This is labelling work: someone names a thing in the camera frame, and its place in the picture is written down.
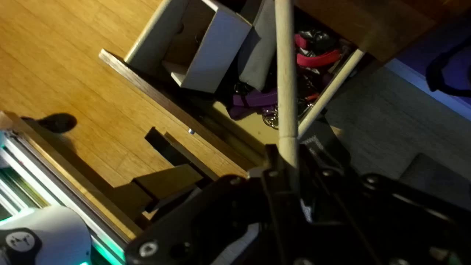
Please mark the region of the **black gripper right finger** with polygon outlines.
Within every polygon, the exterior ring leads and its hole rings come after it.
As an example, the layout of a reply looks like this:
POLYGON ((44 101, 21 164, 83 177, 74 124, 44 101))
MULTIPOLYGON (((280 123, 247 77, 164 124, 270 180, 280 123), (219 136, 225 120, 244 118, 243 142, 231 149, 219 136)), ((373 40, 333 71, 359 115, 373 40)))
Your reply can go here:
POLYGON ((330 168, 300 149, 315 265, 471 265, 470 213, 380 174, 330 168))

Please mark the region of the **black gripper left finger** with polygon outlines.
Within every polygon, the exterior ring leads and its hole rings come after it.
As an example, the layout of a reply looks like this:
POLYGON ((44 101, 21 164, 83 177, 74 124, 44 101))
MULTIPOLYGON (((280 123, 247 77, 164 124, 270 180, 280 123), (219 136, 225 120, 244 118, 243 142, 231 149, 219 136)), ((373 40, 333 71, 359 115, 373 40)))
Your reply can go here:
POLYGON ((259 226, 234 263, 292 265, 293 199, 286 170, 265 170, 256 179, 222 177, 153 221, 127 246, 125 264, 212 265, 252 226, 259 226))

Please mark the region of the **robot base platform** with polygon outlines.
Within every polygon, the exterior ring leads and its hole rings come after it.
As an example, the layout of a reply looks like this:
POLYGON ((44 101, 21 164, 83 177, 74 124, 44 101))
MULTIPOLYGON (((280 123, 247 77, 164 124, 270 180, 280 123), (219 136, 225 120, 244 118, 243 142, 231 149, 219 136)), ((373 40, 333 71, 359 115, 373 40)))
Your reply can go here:
POLYGON ((66 155, 69 114, 0 114, 2 265, 127 265, 137 227, 66 155))

